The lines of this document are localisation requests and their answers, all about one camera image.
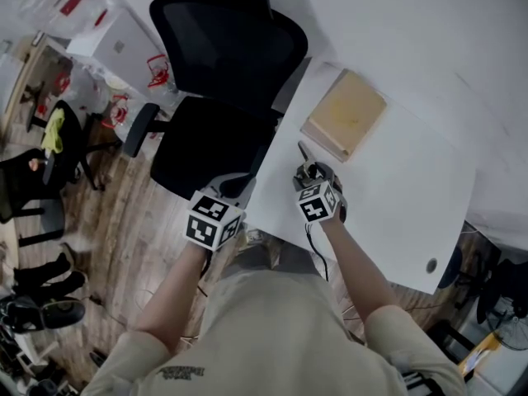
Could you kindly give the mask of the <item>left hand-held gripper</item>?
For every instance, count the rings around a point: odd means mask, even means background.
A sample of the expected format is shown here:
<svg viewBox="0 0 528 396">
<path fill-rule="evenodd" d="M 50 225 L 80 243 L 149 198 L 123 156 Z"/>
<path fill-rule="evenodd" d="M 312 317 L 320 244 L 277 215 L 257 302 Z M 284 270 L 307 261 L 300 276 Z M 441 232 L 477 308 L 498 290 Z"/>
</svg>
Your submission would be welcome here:
<svg viewBox="0 0 528 396">
<path fill-rule="evenodd" d="M 196 191 L 186 209 L 185 239 L 215 252 L 233 238 L 245 217 L 256 178 L 230 173 Z"/>
</svg>

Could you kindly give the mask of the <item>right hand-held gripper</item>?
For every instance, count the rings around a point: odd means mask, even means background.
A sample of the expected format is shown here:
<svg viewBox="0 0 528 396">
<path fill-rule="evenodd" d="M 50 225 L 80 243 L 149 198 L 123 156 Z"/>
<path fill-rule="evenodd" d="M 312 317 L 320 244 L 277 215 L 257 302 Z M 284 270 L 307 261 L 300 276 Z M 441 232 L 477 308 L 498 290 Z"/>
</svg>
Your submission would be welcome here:
<svg viewBox="0 0 528 396">
<path fill-rule="evenodd" d="M 296 191 L 296 204 L 307 224 L 318 223 L 332 218 L 338 213 L 345 223 L 347 202 L 342 193 L 335 172 L 326 164 L 314 161 L 307 144 L 298 142 L 304 163 L 298 167 L 293 177 Z"/>
</svg>

